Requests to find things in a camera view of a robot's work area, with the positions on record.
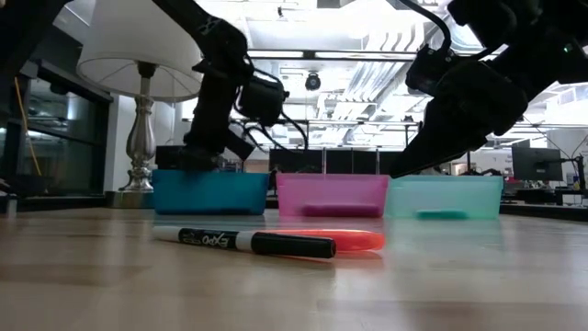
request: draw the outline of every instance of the marker label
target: marker label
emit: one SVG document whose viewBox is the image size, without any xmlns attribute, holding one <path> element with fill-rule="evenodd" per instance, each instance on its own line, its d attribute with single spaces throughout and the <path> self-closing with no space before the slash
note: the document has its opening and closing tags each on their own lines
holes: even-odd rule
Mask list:
<svg viewBox="0 0 588 331">
<path fill-rule="evenodd" d="M 178 241 L 188 245 L 203 245 L 224 249 L 237 249 L 235 239 L 238 232 L 198 230 L 184 228 L 179 231 Z"/>
</svg>

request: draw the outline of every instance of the pink bin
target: pink bin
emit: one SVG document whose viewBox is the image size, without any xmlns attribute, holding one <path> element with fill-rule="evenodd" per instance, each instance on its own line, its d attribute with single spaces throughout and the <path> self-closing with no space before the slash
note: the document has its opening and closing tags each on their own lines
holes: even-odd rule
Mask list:
<svg viewBox="0 0 588 331">
<path fill-rule="evenodd" d="M 279 214 L 382 217 L 389 181 L 377 175 L 277 174 Z"/>
</svg>

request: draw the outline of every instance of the plastic bin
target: plastic bin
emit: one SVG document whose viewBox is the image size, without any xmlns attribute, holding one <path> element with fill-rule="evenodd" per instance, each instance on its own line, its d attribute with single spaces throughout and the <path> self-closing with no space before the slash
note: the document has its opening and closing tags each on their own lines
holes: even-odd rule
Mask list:
<svg viewBox="0 0 588 331">
<path fill-rule="evenodd" d="M 261 215 L 268 174 L 153 171 L 153 206 L 159 214 Z"/>
<path fill-rule="evenodd" d="M 382 217 L 388 183 L 388 176 L 277 174 L 279 214 Z"/>
<path fill-rule="evenodd" d="M 391 179 L 386 216 L 402 219 L 496 219 L 502 177 L 407 176 Z"/>
</svg>

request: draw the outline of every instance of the blue bin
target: blue bin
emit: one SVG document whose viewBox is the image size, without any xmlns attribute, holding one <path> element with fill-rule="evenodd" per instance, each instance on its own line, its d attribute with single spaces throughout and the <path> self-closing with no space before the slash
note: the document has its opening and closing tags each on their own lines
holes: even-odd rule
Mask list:
<svg viewBox="0 0 588 331">
<path fill-rule="evenodd" d="M 153 171 L 159 214 L 262 215 L 268 174 Z"/>
</svg>

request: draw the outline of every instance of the desk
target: desk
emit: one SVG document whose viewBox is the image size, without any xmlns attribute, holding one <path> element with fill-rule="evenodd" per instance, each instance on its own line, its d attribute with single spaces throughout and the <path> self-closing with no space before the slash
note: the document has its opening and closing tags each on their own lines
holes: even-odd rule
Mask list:
<svg viewBox="0 0 588 331">
<path fill-rule="evenodd" d="M 588 227 L 581 223 L 510 216 L 496 222 L 312 220 L 296 226 L 371 229 L 385 232 L 389 242 L 378 254 L 309 261 L 153 242 L 152 219 L 150 211 L 93 209 L 1 221 L 2 331 L 553 331 L 588 325 Z M 276 211 L 268 211 L 266 222 L 276 221 Z M 262 221 L 174 222 L 247 227 Z"/>
</svg>

